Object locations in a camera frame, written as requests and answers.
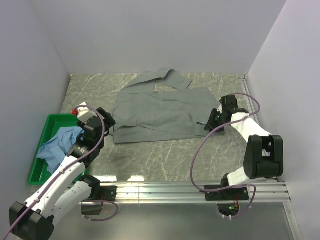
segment gray wall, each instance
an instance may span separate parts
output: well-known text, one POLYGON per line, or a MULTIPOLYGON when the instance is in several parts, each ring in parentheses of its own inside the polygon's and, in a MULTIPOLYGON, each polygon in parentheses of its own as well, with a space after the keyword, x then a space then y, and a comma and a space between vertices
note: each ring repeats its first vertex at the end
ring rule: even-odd
POLYGON ((0 1, 0 236, 9 208, 26 199, 49 114, 60 111, 69 75, 25 0, 0 1))
POLYGON ((286 0, 30 0, 69 73, 248 73, 286 0))
POLYGON ((260 123, 284 139, 284 180, 306 240, 320 236, 319 22, 319 0, 288 0, 248 74, 260 123))

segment robotic arm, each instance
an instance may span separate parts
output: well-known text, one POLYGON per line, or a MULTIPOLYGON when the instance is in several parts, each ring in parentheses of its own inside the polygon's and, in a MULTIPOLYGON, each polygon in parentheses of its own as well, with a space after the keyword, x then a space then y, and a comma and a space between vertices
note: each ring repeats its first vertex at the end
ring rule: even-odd
POLYGON ((99 143, 102 134, 104 134, 104 137, 109 135, 109 129, 116 124, 111 114, 107 113, 101 107, 97 109, 97 112, 104 118, 105 132, 102 132, 101 119, 93 110, 86 107, 79 107, 76 111, 72 111, 73 114, 77 115, 77 124, 84 132, 78 136, 76 143, 71 147, 62 164, 49 180, 23 204, 15 202, 12 205, 9 210, 11 226, 19 216, 38 199, 37 204, 29 210, 12 230, 14 235, 23 240, 48 240, 57 223, 78 203, 87 199, 99 198, 101 194, 100 181, 87 174, 82 176, 71 189, 66 190, 99 155, 100 150, 105 145, 104 141, 100 143, 92 154, 75 163, 64 172, 66 166, 91 151, 99 143), (63 174, 60 174, 41 200, 39 200, 40 194, 59 173, 63 174))
POLYGON ((281 176, 284 172, 283 139, 261 128, 249 117, 246 109, 238 108, 238 101, 234 95, 224 96, 220 102, 220 107, 212 110, 205 130, 211 132, 223 124, 248 117, 244 121, 231 124, 247 142, 243 167, 224 175, 221 186, 250 184, 253 181, 281 176))

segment marble surface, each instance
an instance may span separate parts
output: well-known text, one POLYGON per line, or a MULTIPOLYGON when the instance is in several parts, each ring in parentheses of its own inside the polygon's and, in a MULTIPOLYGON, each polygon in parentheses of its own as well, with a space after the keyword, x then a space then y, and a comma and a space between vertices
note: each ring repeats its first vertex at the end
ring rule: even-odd
MULTIPOLYGON (((62 113, 70 113, 82 102, 106 111, 113 109, 118 92, 138 74, 74 74, 68 87, 62 113)), ((235 92, 243 92, 237 74, 184 73, 192 80, 189 88, 207 86, 219 100, 235 92)), ((174 91, 157 85, 158 91, 174 91)), ((237 96, 240 108, 248 109, 245 97, 237 96)), ((108 181, 189 181, 191 160, 203 138, 113 144, 112 136, 105 138, 105 147, 88 168, 88 173, 102 182, 108 181)), ((225 135, 210 138, 203 146, 194 168, 196 181, 220 180, 224 174, 243 164, 246 142, 233 128, 225 135)))

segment green tray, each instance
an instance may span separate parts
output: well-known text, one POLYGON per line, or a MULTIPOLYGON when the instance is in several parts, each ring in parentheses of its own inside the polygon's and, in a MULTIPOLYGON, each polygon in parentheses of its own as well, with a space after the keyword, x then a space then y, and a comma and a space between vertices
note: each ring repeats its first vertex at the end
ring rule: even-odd
MULTIPOLYGON (((40 143, 36 153, 38 154, 40 148, 55 136, 60 128, 77 126, 78 118, 72 114, 51 114, 48 116, 40 143)), ((47 171, 48 164, 45 160, 35 158, 31 169, 29 184, 43 185, 50 177, 51 173, 47 171)))

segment light blue fabric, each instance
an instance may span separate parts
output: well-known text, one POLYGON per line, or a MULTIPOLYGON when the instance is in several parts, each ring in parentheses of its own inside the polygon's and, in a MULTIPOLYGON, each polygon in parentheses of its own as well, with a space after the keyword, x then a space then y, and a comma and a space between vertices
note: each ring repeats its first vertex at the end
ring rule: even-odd
POLYGON ((76 143, 77 136, 83 132, 79 126, 61 127, 53 138, 43 144, 36 157, 46 160, 49 173, 53 174, 58 169, 71 146, 76 143))

